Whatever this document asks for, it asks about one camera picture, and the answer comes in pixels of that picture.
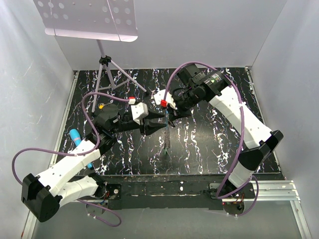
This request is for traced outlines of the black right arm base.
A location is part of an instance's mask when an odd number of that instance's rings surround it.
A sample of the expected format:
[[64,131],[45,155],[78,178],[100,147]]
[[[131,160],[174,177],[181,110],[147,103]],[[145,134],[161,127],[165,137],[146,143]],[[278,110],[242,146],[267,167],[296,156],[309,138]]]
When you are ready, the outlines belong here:
[[[237,218],[248,214],[254,208],[260,191],[259,184],[257,181],[256,183],[257,188],[255,190],[253,184],[250,182],[246,182],[239,188],[236,188],[226,181],[219,193],[217,193],[218,188],[209,188],[203,190],[202,194],[213,200],[233,199],[231,202],[223,202],[222,205],[227,215]],[[248,208],[245,206],[245,199],[253,199],[251,206]]]

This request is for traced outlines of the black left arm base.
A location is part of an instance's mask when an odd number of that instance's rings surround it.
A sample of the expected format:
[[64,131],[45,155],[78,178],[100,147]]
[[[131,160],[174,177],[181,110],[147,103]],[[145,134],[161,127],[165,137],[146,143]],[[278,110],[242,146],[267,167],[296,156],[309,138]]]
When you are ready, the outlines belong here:
[[102,192],[104,194],[103,194],[103,197],[102,197],[102,201],[99,204],[101,206],[105,206],[111,201],[120,200],[121,199],[122,185],[121,184],[110,184],[110,183],[108,183],[105,186],[105,189]]

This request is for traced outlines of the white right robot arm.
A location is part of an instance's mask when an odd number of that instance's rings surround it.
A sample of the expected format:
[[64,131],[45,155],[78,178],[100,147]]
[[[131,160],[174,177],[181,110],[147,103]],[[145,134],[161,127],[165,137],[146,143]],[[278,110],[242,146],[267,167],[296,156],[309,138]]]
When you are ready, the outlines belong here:
[[268,158],[284,138],[280,130],[265,126],[242,101],[233,81],[219,70],[212,68],[208,74],[198,68],[198,62],[187,62],[170,76],[182,81],[181,93],[169,88],[154,95],[157,105],[167,109],[169,122],[190,116],[190,110],[202,101],[216,108],[231,123],[240,135],[239,146],[225,178],[217,189],[216,196],[239,197],[253,173]]

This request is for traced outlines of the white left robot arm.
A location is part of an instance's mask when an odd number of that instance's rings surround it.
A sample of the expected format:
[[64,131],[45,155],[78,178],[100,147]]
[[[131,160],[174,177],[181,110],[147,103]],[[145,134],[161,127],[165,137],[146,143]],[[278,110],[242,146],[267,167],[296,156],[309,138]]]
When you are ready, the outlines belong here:
[[130,105],[123,115],[117,105],[104,105],[96,110],[94,116],[93,124],[98,135],[90,132],[72,151],[73,156],[65,156],[36,176],[25,176],[22,181],[22,202],[40,222],[46,222],[60,207],[72,201],[86,196],[103,198],[109,188],[97,173],[93,172],[73,182],[70,179],[111,149],[117,142],[116,133],[139,129],[142,135],[151,135],[166,126],[156,121],[163,117],[164,114],[149,109],[145,103]]

